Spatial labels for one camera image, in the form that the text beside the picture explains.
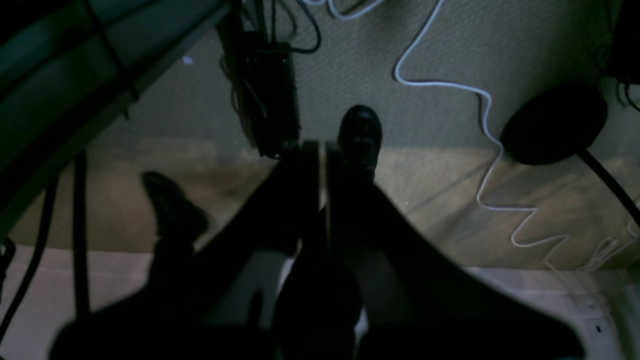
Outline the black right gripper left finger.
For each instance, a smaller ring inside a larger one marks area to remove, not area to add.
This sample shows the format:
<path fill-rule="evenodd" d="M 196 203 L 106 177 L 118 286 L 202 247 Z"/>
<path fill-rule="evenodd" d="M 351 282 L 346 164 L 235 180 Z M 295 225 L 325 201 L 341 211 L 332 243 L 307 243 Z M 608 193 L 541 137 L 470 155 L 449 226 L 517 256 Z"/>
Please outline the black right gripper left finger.
<path fill-rule="evenodd" d="M 157 243 L 146 285 L 133 295 L 69 323 L 52 360 L 272 359 L 275 344 L 258 327 L 259 297 L 249 323 L 216 325 L 210 312 L 256 251 L 292 255 L 318 210 L 318 144 L 286 152 L 220 233 L 200 251 L 206 213 L 170 178 L 141 180 L 157 219 Z"/>

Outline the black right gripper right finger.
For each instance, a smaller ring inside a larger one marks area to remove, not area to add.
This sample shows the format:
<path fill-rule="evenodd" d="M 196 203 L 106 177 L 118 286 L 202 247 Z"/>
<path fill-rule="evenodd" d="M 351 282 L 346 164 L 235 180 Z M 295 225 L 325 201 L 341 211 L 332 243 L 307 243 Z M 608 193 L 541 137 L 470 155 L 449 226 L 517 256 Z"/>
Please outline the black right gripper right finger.
<path fill-rule="evenodd" d="M 329 243 L 348 231 L 390 266 L 407 304 L 403 319 L 371 321 L 358 360 L 583 360 L 585 346 L 564 321 L 503 294 L 448 259 L 414 229 L 370 179 L 352 175 L 327 144 Z"/>

